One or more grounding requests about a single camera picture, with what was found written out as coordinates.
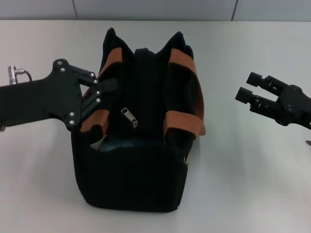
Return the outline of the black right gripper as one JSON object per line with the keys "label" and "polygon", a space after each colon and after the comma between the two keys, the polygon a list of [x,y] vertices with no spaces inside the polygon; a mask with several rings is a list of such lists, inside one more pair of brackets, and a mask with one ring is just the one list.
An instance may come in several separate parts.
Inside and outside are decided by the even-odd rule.
{"label": "black right gripper", "polygon": [[277,122],[283,126],[298,124],[307,129],[311,128],[311,99],[303,93],[300,87],[288,86],[272,76],[263,78],[254,72],[250,73],[246,83],[255,87],[259,86],[278,96],[276,103],[240,87],[235,99],[244,104],[249,103],[251,112],[278,119]]}

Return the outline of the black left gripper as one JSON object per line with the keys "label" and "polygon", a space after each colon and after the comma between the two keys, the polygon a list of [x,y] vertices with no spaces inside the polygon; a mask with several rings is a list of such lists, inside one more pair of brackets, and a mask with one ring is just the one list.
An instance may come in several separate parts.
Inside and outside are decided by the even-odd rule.
{"label": "black left gripper", "polygon": [[[80,84],[92,92],[83,102]],[[46,78],[0,88],[0,129],[55,118],[73,131],[103,109],[104,92],[116,90],[116,78],[100,81],[93,72],[56,60]]]}

